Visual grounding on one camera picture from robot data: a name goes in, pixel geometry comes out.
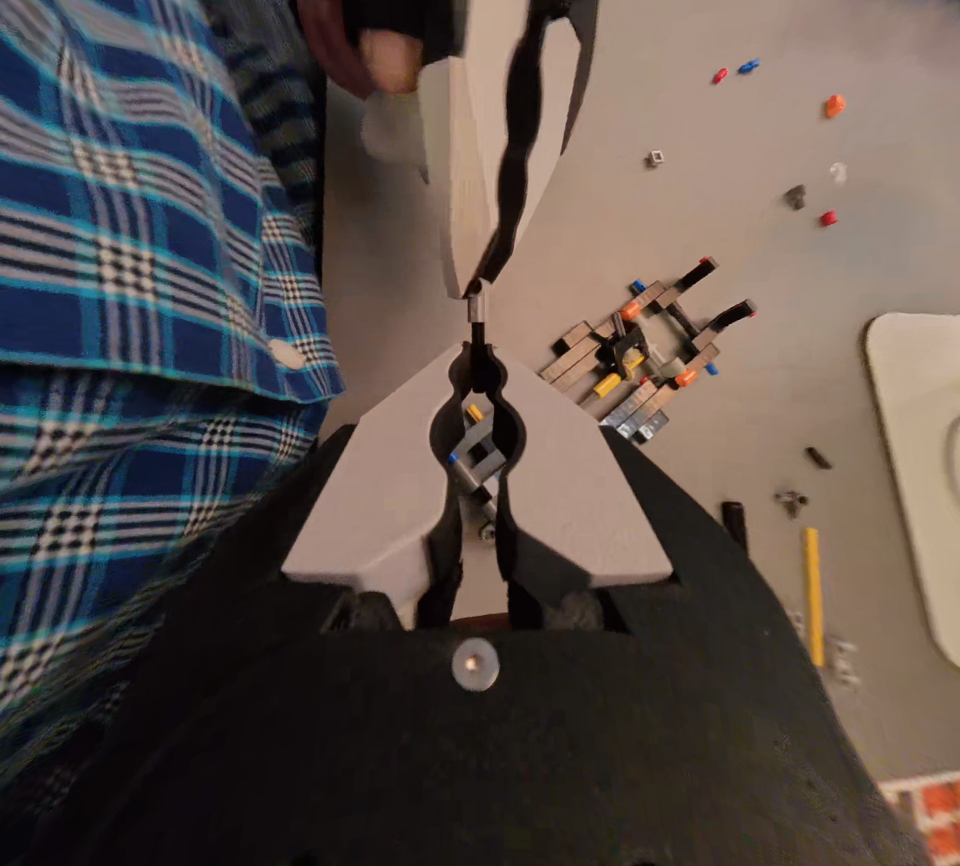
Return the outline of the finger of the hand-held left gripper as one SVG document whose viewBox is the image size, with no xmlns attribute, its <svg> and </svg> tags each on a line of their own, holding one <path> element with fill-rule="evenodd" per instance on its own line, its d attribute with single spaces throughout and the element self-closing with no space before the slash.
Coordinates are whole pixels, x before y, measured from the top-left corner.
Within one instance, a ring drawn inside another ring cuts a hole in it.
<svg viewBox="0 0 960 866">
<path fill-rule="evenodd" d="M 366 102 L 366 152 L 418 173 L 447 293 L 493 283 L 522 234 L 541 126 L 541 14 L 534 0 L 440 0 L 411 93 Z"/>
<path fill-rule="evenodd" d="M 550 24 L 510 66 L 508 140 L 497 181 L 497 259 L 509 260 L 561 156 L 581 44 L 570 24 Z"/>
</svg>

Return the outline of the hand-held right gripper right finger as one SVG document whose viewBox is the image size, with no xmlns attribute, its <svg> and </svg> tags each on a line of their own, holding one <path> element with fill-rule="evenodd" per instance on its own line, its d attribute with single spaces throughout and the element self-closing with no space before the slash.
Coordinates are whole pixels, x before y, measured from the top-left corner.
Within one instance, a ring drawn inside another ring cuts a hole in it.
<svg viewBox="0 0 960 866">
<path fill-rule="evenodd" d="M 618 435 L 500 347 L 480 347 L 480 390 L 503 456 L 495 545 L 510 629 L 542 629 L 569 596 L 600 629 L 599 590 L 668 582 L 673 564 L 618 463 Z"/>
</svg>

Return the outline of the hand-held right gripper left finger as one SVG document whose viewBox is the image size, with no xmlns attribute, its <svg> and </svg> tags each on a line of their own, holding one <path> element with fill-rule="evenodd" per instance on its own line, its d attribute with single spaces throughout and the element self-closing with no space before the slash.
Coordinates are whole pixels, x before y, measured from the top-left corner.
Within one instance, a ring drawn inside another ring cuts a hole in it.
<svg viewBox="0 0 960 866">
<path fill-rule="evenodd" d="M 298 583 L 382 593 L 418 628 L 452 618 L 463 579 L 458 493 L 471 348 L 455 344 L 362 416 L 282 565 Z"/>
</svg>

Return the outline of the small grey lego subassembly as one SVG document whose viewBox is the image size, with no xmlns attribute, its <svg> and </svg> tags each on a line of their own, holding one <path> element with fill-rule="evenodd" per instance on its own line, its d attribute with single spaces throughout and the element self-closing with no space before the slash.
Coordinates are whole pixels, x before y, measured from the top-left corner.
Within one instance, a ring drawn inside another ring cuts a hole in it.
<svg viewBox="0 0 960 866">
<path fill-rule="evenodd" d="M 507 455 L 495 442 L 496 410 L 489 393 L 501 383 L 487 343 L 490 283 L 474 280 L 466 297 L 469 340 L 459 400 L 463 435 L 447 455 L 447 471 L 461 500 L 479 518 L 478 536 L 493 545 L 497 536 L 499 477 Z"/>
</svg>

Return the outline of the black lego chassis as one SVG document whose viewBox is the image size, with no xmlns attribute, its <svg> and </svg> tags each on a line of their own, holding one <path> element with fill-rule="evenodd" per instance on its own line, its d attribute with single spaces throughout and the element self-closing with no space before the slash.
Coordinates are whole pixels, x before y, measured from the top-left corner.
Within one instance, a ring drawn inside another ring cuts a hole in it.
<svg viewBox="0 0 960 866">
<path fill-rule="evenodd" d="M 560 337 L 538 376 L 633 445 L 653 440 L 668 425 L 667 406 L 718 374 L 721 334 L 757 314 L 744 299 L 710 320 L 690 317 L 684 297 L 717 269 L 705 257 L 671 282 L 631 283 L 629 298 L 608 317 L 583 320 Z"/>
</svg>

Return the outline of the yellow lego axle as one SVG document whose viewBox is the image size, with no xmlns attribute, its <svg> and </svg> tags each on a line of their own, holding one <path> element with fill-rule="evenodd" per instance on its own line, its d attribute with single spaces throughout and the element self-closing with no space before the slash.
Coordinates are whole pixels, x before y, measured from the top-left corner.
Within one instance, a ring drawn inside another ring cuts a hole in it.
<svg viewBox="0 0 960 866">
<path fill-rule="evenodd" d="M 806 647 L 811 662 L 818 670 L 826 664 L 824 596 L 819 532 L 804 526 L 800 533 L 802 570 L 805 588 Z"/>
</svg>

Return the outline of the person's left hand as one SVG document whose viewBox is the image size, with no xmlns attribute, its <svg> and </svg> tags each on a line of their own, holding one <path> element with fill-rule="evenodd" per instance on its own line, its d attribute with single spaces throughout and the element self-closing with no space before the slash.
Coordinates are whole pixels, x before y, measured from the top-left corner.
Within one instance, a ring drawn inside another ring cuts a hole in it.
<svg viewBox="0 0 960 866">
<path fill-rule="evenodd" d="M 366 31 L 348 40 L 342 0 L 296 0 L 307 45 L 320 70 L 359 100 L 375 92 L 411 94 L 423 67 L 423 44 L 407 35 Z"/>
</svg>

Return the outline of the light grey connector with pins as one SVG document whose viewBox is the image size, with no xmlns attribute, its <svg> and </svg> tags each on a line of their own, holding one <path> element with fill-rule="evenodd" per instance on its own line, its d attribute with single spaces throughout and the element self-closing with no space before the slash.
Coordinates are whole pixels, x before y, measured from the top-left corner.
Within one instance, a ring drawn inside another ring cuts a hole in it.
<svg viewBox="0 0 960 866">
<path fill-rule="evenodd" d="M 861 679 L 854 663 L 857 645 L 835 635 L 823 641 L 823 671 L 833 682 L 847 689 L 858 689 Z"/>
</svg>

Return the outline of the white rounded board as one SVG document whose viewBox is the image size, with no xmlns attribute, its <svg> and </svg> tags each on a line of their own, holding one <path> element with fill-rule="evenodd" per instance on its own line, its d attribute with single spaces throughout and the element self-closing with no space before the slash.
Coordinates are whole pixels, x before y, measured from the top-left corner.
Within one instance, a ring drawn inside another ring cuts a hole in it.
<svg viewBox="0 0 960 866">
<path fill-rule="evenodd" d="M 959 317 L 887 313 L 865 354 L 930 631 L 959 664 Z"/>
</svg>

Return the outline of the blue plaid shirt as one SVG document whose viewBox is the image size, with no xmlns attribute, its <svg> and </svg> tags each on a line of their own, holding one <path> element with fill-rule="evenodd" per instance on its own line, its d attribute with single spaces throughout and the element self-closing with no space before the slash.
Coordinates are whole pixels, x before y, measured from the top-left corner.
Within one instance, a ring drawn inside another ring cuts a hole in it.
<svg viewBox="0 0 960 866">
<path fill-rule="evenodd" d="M 297 188 L 199 0 L 2 0 L 2 824 L 343 382 Z"/>
</svg>

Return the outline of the red white printed paper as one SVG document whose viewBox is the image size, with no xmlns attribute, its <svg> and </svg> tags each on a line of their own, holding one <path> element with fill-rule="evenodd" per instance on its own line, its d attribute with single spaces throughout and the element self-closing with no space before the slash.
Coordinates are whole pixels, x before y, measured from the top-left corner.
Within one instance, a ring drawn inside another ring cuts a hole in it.
<svg viewBox="0 0 960 866">
<path fill-rule="evenodd" d="M 878 788 L 935 865 L 959 864 L 959 772 L 888 779 Z"/>
</svg>

